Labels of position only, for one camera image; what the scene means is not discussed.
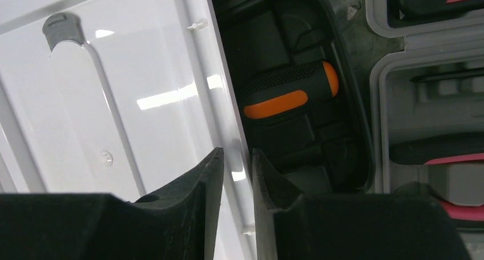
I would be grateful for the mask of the white tray lid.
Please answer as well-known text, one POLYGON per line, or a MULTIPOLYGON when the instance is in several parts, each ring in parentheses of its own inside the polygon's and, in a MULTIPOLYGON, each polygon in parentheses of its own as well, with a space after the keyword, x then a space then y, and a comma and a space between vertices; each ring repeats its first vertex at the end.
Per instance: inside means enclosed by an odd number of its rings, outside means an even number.
POLYGON ((212 0, 1 0, 1 192, 137 200, 225 153, 215 259, 256 259, 212 0))

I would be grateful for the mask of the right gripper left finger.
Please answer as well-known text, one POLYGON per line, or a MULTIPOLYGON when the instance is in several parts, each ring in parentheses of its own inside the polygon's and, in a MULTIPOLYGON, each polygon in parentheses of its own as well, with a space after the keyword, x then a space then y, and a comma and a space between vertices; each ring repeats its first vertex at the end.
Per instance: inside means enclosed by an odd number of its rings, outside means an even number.
POLYGON ((1 195, 2 259, 212 259, 224 151, 128 202, 108 193, 1 195))

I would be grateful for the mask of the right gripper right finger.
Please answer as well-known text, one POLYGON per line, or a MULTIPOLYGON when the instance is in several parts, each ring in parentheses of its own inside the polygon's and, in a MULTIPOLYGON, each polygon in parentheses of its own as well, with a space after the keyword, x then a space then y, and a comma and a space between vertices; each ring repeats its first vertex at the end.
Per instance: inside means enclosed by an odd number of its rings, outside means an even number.
POLYGON ((389 194, 306 195, 252 153, 258 259, 469 259, 435 200, 389 194))

